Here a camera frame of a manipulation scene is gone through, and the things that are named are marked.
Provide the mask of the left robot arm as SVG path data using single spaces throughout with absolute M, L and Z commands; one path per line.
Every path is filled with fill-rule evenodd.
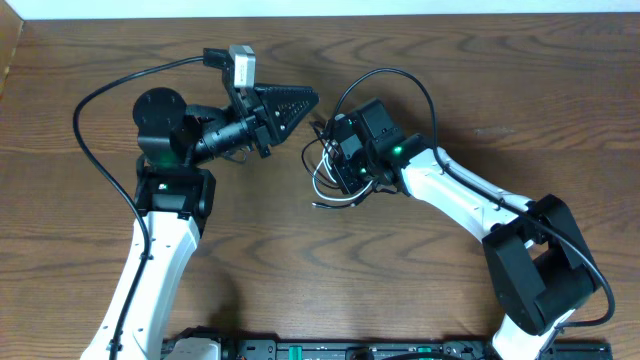
M 158 359 L 184 269 L 211 214 L 216 180 L 203 163 L 254 147 L 262 157 L 318 103 L 307 86 L 227 90 L 223 108 L 189 105 L 173 89 L 143 93 L 133 107 L 142 151 L 133 200 L 140 220 L 125 267 L 85 359 Z

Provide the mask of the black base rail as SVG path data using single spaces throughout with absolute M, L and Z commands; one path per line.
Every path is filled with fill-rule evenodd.
M 195 327 L 162 342 L 162 359 L 349 360 L 349 359 L 549 359 L 612 360 L 605 341 L 557 341 L 536 337 L 446 336 L 423 339 L 294 339 L 275 333 L 221 332 Z

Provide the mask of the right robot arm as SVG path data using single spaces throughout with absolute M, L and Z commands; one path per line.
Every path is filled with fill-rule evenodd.
M 339 114 L 322 132 L 329 172 L 345 194 L 377 185 L 434 206 L 482 245 L 505 312 L 490 346 L 500 359 L 538 359 L 601 286 L 568 206 L 507 192 L 421 134 L 407 136 L 378 99 Z

